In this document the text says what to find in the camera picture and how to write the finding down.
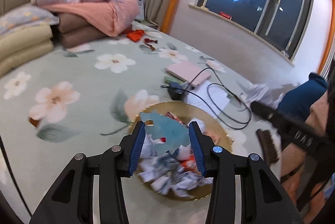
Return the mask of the teal torn paper piece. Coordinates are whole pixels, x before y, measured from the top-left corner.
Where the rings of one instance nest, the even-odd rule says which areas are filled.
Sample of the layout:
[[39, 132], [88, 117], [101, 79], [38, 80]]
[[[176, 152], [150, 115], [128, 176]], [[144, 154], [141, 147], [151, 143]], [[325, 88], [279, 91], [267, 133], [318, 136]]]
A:
[[188, 128], [177, 120], [157, 112], [141, 112], [140, 117], [145, 124], [145, 132], [151, 139], [155, 141], [165, 138], [165, 143], [154, 145], [157, 155], [164, 155], [167, 151], [174, 153], [180, 146], [187, 147], [190, 144]]

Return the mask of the brown brush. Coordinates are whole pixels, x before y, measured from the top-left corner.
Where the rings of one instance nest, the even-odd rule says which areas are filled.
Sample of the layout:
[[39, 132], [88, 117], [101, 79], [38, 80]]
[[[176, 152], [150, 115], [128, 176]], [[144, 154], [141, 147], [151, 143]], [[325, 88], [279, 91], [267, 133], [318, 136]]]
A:
[[263, 161], [271, 166], [279, 161], [278, 151], [269, 130], [256, 130], [256, 135], [263, 153]]

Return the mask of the crumpled paper ball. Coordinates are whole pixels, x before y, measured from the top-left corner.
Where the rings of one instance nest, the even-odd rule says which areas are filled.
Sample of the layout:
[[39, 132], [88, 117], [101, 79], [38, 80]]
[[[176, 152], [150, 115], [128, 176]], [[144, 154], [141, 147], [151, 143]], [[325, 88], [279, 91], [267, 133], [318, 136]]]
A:
[[247, 106], [250, 106], [254, 101], [259, 101], [264, 105], [276, 109], [285, 95], [280, 90], [271, 89], [265, 83], [252, 84], [249, 87], [240, 85], [240, 87], [242, 88], [241, 99]]

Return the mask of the gold woven tray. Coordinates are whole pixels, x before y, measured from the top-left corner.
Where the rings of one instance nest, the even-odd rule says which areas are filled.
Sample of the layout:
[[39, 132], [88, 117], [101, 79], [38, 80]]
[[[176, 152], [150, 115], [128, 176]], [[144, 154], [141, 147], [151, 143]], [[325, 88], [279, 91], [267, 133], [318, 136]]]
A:
[[[131, 118], [129, 133], [141, 121], [141, 113], [156, 112], [175, 123], [179, 122], [186, 129], [190, 122], [197, 122], [202, 133], [211, 137], [215, 145], [232, 152], [232, 140], [227, 131], [210, 114], [196, 106], [170, 101], [142, 107], [135, 112], [126, 107], [125, 112]], [[140, 181], [153, 192], [174, 200], [191, 201], [209, 196], [212, 179], [201, 176], [191, 146], [181, 145], [163, 155], [157, 154], [156, 145], [165, 143], [166, 137], [153, 139], [151, 135], [146, 135], [136, 170]]]

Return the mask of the floral green bedspread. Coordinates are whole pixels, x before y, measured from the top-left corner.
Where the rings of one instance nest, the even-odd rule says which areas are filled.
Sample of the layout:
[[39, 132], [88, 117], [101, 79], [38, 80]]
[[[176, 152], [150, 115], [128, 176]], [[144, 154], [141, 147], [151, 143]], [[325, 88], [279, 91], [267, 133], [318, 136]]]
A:
[[[147, 106], [171, 101], [160, 86], [165, 67], [180, 61], [214, 68], [223, 85], [241, 96], [251, 83], [194, 42], [185, 44], [158, 31], [149, 54], [142, 43], [107, 38], [81, 46], [76, 53], [62, 47], [30, 61], [1, 78], [1, 192], [23, 223], [29, 223], [39, 202], [76, 153], [103, 153], [128, 133], [130, 122]], [[233, 152], [262, 154], [257, 129], [271, 125], [252, 118], [238, 131], [226, 128]], [[137, 174], [123, 180], [130, 223], [204, 223], [210, 197], [198, 201], [172, 200], [146, 186]]]

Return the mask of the pink laptop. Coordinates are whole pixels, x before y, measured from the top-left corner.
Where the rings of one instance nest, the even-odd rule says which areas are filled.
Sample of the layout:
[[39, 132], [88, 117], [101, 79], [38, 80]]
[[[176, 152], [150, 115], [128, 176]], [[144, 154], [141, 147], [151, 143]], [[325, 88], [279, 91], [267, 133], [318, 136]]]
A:
[[193, 87], [204, 83], [210, 79], [211, 74], [190, 62], [175, 63], [165, 67], [167, 73], [184, 82], [189, 82]]

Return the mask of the black power adapter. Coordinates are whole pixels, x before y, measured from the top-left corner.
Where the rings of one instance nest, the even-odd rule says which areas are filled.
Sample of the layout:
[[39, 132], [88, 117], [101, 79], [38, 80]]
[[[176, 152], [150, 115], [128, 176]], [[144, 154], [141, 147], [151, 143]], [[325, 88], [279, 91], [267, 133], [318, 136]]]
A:
[[184, 89], [176, 82], [169, 83], [167, 90], [170, 98], [174, 101], [182, 101], [185, 96]]

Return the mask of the brown folded blankets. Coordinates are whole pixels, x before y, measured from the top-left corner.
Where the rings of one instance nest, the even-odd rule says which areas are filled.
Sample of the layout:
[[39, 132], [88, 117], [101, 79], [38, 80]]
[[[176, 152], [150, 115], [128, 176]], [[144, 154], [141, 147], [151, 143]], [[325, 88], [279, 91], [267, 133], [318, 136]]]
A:
[[83, 17], [70, 13], [59, 13], [58, 17], [57, 30], [60, 34], [60, 42], [65, 48], [74, 48], [107, 37]]

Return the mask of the beige stacked pillows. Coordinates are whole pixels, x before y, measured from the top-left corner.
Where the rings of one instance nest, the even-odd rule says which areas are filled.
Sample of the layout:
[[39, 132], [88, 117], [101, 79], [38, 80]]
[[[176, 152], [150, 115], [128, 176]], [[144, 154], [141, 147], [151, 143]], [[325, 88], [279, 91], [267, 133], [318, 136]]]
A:
[[59, 18], [31, 4], [21, 5], [1, 16], [1, 75], [53, 50], [51, 26]]

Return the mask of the red cloth item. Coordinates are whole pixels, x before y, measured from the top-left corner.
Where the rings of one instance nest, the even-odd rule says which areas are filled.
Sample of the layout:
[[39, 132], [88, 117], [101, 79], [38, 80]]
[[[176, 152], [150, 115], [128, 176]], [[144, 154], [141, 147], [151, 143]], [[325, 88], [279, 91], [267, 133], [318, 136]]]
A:
[[139, 42], [145, 34], [145, 31], [142, 29], [132, 30], [127, 33], [127, 38], [133, 42]]

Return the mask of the pink purple quilt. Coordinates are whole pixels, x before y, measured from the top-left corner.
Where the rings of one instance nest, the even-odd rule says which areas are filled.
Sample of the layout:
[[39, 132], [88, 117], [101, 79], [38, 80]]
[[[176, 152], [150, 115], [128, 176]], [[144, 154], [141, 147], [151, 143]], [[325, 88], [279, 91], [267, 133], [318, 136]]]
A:
[[139, 14], [137, 0], [31, 0], [31, 4], [80, 16], [109, 37], [125, 31]]

